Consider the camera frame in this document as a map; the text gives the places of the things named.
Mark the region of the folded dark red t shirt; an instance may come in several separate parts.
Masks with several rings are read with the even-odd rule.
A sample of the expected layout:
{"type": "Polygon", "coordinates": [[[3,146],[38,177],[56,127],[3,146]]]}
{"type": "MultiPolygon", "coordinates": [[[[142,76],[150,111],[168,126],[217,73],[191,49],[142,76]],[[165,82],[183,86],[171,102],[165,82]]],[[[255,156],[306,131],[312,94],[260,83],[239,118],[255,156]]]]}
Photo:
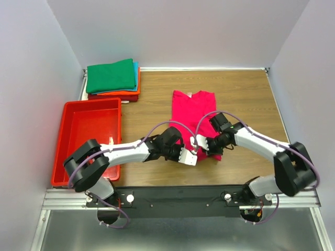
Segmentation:
{"type": "Polygon", "coordinates": [[[93,95],[88,94],[88,100],[119,98],[121,101],[137,102],[138,95],[93,95]]]}

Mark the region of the folded blue t shirt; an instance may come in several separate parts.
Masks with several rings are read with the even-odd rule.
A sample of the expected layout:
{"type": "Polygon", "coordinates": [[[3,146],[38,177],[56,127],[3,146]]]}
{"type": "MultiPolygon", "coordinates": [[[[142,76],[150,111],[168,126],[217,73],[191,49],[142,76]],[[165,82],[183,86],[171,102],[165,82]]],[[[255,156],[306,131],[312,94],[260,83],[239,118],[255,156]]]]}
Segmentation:
{"type": "Polygon", "coordinates": [[[135,76],[135,73],[137,72],[137,67],[138,66],[138,62],[133,62],[133,70],[134,70],[134,76],[135,76]]]}

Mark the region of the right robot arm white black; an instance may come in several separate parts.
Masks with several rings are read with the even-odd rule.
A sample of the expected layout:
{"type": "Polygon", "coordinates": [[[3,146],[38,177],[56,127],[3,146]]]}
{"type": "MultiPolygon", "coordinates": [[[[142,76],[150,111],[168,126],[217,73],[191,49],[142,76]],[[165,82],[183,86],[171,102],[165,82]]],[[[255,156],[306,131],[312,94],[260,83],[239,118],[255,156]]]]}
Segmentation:
{"type": "Polygon", "coordinates": [[[240,146],[274,165],[273,175],[255,177],[242,186],[238,198],[245,204],[252,205],[268,193],[283,193],[293,197],[301,191],[311,191],[318,187],[320,176],[302,143],[286,143],[264,136],[242,120],[232,124],[224,111],[213,111],[209,115],[212,116],[209,123],[218,134],[209,138],[196,133],[197,144],[204,153],[222,155],[229,145],[240,146]]]}

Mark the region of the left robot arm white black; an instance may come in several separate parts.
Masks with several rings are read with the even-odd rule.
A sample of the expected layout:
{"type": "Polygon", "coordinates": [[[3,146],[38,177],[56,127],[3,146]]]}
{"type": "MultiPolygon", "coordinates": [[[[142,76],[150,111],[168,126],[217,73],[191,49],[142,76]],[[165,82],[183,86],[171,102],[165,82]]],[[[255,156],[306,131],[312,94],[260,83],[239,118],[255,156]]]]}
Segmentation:
{"type": "Polygon", "coordinates": [[[115,146],[102,145],[96,139],[90,139],[74,151],[63,162],[63,166],[69,176],[69,188],[76,192],[87,192],[91,197],[98,198],[102,205],[109,207],[115,203],[117,195],[112,182],[103,177],[108,168],[155,161],[160,157],[181,162],[185,150],[181,132],[175,127],[169,127],[161,134],[115,146]]]}

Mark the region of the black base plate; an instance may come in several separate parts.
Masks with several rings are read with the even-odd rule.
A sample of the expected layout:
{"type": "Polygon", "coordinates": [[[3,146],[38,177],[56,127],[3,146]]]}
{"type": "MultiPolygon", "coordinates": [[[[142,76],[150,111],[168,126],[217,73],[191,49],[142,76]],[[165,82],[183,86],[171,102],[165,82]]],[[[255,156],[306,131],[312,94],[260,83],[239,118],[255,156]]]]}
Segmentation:
{"type": "Polygon", "coordinates": [[[243,208],[271,206],[262,196],[245,199],[243,185],[117,187],[109,200],[131,218],[240,217],[243,208]]]}

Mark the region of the red plastic bin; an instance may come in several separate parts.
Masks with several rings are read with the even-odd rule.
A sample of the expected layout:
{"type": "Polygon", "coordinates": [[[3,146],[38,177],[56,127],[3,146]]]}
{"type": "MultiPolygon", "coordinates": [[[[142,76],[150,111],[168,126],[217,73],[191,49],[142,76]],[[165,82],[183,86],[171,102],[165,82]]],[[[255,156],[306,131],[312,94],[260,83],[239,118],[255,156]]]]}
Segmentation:
{"type": "Polygon", "coordinates": [[[66,187],[69,177],[64,160],[87,140],[120,144],[121,100],[119,98],[71,101],[64,105],[59,127],[51,185],[66,187]]]}

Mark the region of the folded green t shirt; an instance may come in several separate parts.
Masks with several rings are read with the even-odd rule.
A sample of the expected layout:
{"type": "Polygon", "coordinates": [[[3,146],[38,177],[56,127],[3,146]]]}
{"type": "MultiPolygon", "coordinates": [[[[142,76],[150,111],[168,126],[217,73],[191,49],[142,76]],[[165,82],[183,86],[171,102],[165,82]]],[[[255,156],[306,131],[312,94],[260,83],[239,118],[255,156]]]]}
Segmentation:
{"type": "Polygon", "coordinates": [[[136,86],[133,59],[87,67],[88,94],[134,89],[136,86]]]}

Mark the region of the pink t shirt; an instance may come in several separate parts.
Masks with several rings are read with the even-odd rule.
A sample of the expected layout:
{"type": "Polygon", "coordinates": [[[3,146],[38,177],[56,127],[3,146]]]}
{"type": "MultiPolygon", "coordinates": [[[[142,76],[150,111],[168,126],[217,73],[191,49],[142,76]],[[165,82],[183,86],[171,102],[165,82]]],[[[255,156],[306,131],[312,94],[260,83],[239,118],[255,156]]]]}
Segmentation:
{"type": "MultiPolygon", "coordinates": [[[[193,133],[195,133],[200,119],[209,112],[216,110],[215,94],[207,91],[198,91],[193,94],[185,94],[179,90],[174,90],[172,95],[172,121],[177,121],[187,126],[193,133]]],[[[213,114],[207,116],[200,125],[197,134],[202,136],[214,138],[217,132],[213,129],[209,119],[213,114]]],[[[187,129],[181,125],[171,123],[170,126],[176,127],[183,138],[184,144],[188,150],[192,150],[190,137],[192,136],[187,129]]],[[[198,161],[205,160],[208,156],[199,149],[198,161]]]]}

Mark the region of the folded orange t shirt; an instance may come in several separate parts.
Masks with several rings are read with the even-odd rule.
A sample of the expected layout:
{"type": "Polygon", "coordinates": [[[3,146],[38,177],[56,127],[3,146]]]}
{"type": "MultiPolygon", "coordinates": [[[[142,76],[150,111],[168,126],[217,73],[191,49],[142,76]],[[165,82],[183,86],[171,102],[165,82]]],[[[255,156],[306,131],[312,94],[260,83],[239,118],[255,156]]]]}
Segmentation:
{"type": "Polygon", "coordinates": [[[137,72],[135,73],[136,86],[134,90],[116,90],[112,92],[97,93],[93,96],[107,97],[107,96],[138,96],[140,94],[140,67],[137,67],[137,72]]]}

